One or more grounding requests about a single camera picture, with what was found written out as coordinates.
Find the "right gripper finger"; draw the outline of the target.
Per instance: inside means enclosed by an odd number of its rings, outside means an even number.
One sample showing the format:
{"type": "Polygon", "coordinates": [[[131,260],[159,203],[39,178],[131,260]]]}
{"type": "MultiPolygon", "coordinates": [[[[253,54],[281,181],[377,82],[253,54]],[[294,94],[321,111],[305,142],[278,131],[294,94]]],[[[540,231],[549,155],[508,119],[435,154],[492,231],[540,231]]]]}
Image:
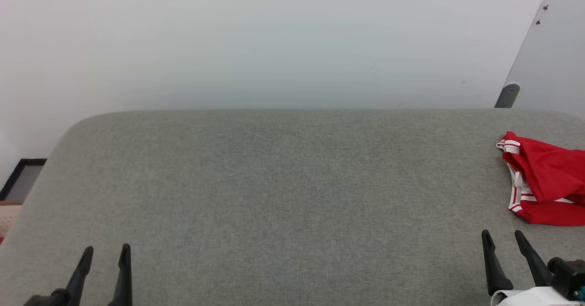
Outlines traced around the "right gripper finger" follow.
{"type": "Polygon", "coordinates": [[[487,291],[493,297],[497,291],[512,290],[512,282],[505,276],[495,253],[495,243],[487,229],[481,233],[487,291]]]}
{"type": "Polygon", "coordinates": [[[532,279],[537,287],[547,287],[552,283],[552,273],[547,264],[539,256],[535,248],[529,243],[524,233],[520,230],[514,232],[518,248],[528,263],[532,279]]]}

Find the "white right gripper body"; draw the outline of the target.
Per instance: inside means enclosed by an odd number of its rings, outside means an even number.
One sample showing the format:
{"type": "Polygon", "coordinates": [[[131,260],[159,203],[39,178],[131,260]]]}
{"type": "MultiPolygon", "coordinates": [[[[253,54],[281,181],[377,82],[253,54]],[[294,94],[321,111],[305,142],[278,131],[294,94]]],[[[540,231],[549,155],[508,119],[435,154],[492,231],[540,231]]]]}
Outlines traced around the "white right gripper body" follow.
{"type": "Polygon", "coordinates": [[[533,287],[528,290],[498,290],[491,297],[492,306],[580,306],[579,300],[569,300],[552,287],[533,287]]]}

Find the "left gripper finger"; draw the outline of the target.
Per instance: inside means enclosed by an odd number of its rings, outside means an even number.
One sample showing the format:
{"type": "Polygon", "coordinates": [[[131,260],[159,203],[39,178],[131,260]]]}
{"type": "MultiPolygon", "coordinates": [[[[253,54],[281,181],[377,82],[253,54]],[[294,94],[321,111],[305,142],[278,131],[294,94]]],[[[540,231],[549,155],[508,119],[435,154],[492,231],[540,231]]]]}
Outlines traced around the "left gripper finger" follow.
{"type": "Polygon", "coordinates": [[[133,306],[132,263],[130,244],[124,243],[118,262],[119,275],[109,306],[133,306]]]}
{"type": "Polygon", "coordinates": [[[93,254],[94,248],[92,246],[86,247],[83,251],[77,267],[73,271],[73,274],[67,283],[67,287],[65,288],[68,297],[64,304],[65,306],[80,305],[85,279],[90,272],[93,254]]]}

